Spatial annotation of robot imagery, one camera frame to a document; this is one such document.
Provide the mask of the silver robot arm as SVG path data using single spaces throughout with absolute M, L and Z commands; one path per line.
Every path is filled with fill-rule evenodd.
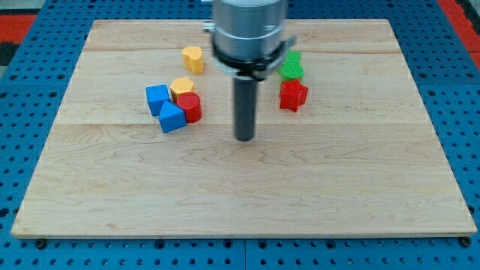
M 216 65 L 234 80 L 261 82 L 276 71 L 297 37 L 285 35 L 284 0 L 214 0 L 203 30 Z

